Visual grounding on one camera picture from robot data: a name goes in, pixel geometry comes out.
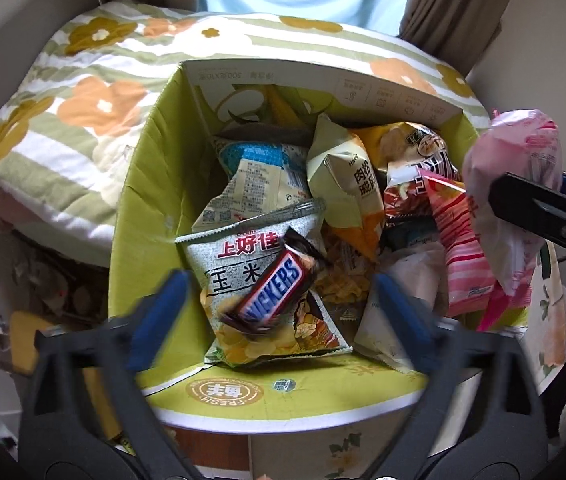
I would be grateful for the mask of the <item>pink white snack packet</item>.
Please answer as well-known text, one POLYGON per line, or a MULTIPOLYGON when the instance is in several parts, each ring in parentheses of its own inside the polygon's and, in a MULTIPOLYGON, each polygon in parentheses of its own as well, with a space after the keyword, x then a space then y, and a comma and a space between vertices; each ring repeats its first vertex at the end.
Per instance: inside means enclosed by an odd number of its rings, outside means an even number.
POLYGON ((465 155, 462 176, 470 224, 496 279, 478 330, 491 328, 507 309, 528 304, 542 238, 530 211, 537 186, 562 184, 560 132, 540 110, 499 114, 465 155))

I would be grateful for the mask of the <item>corn snack bag grey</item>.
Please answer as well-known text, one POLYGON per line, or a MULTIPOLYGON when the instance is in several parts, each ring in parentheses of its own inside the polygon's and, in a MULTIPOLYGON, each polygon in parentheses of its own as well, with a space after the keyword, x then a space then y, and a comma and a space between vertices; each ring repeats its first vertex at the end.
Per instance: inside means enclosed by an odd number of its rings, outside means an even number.
POLYGON ((350 352, 314 289, 328 267, 322 200, 305 200, 180 236, 214 341, 208 364, 230 367, 350 352))

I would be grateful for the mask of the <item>floral striped folded quilt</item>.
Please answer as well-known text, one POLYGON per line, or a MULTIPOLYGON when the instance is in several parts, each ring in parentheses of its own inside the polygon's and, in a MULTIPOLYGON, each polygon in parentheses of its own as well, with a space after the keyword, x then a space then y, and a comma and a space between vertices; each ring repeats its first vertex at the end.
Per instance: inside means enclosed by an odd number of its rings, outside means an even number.
POLYGON ((107 266, 132 154, 171 76, 194 58, 281 58, 373 74, 489 116, 464 78, 406 41, 274 14, 188 14, 119 0, 73 18, 0 99, 0 218, 107 266))

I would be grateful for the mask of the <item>cartoon cat snack bag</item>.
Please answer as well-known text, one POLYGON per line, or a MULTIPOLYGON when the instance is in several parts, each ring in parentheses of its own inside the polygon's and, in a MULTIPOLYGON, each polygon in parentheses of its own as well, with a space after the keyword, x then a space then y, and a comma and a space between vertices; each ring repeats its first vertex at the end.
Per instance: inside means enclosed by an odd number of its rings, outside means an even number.
POLYGON ((350 128, 349 132, 363 143, 382 191, 390 174, 403 167, 417 166, 446 178, 458 177, 458 168, 451 160, 447 143, 437 131, 424 125, 392 122, 350 128))

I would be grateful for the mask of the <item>cream yellow snack bag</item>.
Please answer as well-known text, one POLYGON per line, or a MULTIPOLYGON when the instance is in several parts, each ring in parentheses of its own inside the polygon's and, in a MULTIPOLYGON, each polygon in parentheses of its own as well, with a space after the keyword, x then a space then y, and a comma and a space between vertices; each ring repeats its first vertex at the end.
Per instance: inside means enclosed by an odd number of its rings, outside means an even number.
POLYGON ((322 114, 308 151, 313 197, 324 200, 324 220, 334 233, 375 261, 385 225, 374 167, 360 138, 322 114))

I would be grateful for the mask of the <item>pink striped marshmallow bag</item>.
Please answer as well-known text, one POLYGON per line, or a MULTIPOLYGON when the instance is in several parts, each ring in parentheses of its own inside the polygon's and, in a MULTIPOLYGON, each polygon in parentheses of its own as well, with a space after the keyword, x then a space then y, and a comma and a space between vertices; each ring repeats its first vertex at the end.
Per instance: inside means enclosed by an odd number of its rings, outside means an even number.
POLYGON ((484 310, 496 279, 470 224, 466 189, 434 172, 420 168, 418 173, 446 256, 447 316, 484 310))

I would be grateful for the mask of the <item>green cardboard snack box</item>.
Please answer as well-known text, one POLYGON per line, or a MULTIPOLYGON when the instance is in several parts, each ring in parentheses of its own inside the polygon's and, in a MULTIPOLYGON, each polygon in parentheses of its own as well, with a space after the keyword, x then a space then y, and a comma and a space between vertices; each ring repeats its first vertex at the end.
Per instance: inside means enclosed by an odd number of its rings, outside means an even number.
MULTIPOLYGON (((118 206, 110 262, 109 311, 128 312, 164 276, 184 266, 176 238, 190 232, 225 177, 211 139, 262 109, 281 91, 313 126, 319 114, 342 124, 399 119, 437 128, 461 162, 490 117, 474 96, 438 76, 432 91, 376 77, 368 66, 219 58, 184 62, 164 87, 138 142, 118 206)), ((401 410, 424 378, 341 354, 257 367, 206 365, 213 336, 191 294, 155 366, 141 374, 147 401, 166 425, 219 434, 291 434, 344 426, 401 410)))

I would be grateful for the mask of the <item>blue white snack bag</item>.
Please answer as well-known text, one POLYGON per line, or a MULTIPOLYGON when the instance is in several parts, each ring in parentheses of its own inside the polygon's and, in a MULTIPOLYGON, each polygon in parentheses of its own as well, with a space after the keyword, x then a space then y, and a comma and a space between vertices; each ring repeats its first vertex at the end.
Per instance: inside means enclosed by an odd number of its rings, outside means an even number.
POLYGON ((205 206, 192 225, 193 232, 219 229, 311 197, 306 148, 225 139, 219 141, 218 148, 228 185, 205 206))

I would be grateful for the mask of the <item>floral bed sheet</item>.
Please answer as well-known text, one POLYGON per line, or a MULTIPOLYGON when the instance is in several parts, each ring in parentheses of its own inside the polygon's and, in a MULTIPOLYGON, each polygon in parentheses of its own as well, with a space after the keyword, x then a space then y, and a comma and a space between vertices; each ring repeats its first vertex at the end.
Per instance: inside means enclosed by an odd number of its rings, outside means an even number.
POLYGON ((487 368, 468 373, 446 414, 426 424, 428 442, 403 405, 347 425, 292 434, 253 436, 252 472, 258 479, 531 479, 548 463, 565 400, 557 375, 566 360, 566 292, 553 247, 541 250, 533 274, 530 325, 522 337, 539 396, 519 380, 487 368))

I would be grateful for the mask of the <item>Snickers chocolate bar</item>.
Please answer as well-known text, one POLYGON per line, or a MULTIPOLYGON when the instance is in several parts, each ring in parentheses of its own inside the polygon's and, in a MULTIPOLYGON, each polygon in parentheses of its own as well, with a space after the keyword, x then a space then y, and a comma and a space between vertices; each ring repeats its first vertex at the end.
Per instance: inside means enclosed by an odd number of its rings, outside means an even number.
POLYGON ((318 275, 332 267, 326 255, 296 230, 288 228, 282 242, 276 258, 250 291, 221 314, 222 323, 248 336, 269 333, 318 275))

